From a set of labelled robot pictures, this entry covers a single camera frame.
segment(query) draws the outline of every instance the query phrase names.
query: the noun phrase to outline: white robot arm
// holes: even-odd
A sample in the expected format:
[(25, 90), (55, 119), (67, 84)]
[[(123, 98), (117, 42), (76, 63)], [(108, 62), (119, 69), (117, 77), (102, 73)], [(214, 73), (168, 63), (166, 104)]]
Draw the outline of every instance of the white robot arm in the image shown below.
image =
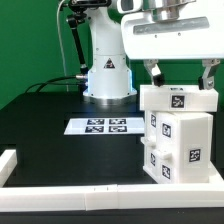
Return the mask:
[(143, 59), (155, 85), (163, 84), (160, 59), (202, 59), (206, 68), (200, 89), (214, 87), (219, 59), (224, 57), (223, 0), (119, 0), (125, 15), (121, 28), (125, 52)]
[[(84, 99), (101, 104), (120, 104), (135, 101), (132, 73), (126, 65), (121, 28), (108, 16), (108, 6), (117, 6), (117, 0), (69, 1), (74, 12), (68, 17), (78, 50), (81, 72), (86, 78)], [(89, 70), (84, 61), (77, 26), (88, 18), (92, 35), (93, 65)]]

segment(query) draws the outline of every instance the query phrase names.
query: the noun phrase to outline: green background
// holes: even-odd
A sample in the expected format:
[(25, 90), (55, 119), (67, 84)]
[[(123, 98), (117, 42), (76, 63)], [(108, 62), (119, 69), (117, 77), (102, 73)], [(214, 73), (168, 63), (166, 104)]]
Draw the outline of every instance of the green background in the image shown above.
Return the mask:
[[(56, 12), (58, 0), (13, 0), (0, 2), (0, 108), (23, 93), (32, 84), (63, 76), (62, 57), (57, 34)], [(79, 63), (65, 9), (60, 14), (62, 37), (66, 54), (67, 74), (79, 73)], [(110, 10), (110, 16), (120, 22), (121, 16)], [(84, 55), (89, 67), (92, 63), (91, 36), (88, 24), (79, 27)], [(141, 61), (128, 62), (134, 73), (134, 84), (150, 83)], [(203, 74), (201, 61), (160, 61), (167, 84), (196, 84)], [(215, 77), (220, 105), (224, 106), (223, 64)], [(51, 86), (45, 91), (66, 91)]]

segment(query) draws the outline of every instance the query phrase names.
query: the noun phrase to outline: white box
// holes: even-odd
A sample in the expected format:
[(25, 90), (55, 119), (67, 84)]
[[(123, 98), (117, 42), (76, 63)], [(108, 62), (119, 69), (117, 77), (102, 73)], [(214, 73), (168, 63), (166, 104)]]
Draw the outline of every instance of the white box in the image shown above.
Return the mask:
[(158, 183), (209, 182), (212, 115), (157, 112), (156, 117), (156, 147), (151, 151), (145, 147), (144, 170)]
[(144, 111), (217, 111), (218, 93), (199, 90), (196, 85), (140, 86), (140, 110)]

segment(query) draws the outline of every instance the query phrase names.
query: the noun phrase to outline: black table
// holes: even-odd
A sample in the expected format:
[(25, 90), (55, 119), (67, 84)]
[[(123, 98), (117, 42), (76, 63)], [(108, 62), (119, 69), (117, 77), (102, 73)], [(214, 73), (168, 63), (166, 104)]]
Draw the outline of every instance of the black table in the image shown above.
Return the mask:
[[(70, 118), (143, 117), (138, 103), (99, 106), (77, 93), (22, 94), (0, 111), (0, 152), (16, 148), (5, 187), (155, 184), (141, 135), (65, 136)], [(0, 213), (0, 223), (224, 223), (223, 208)]]

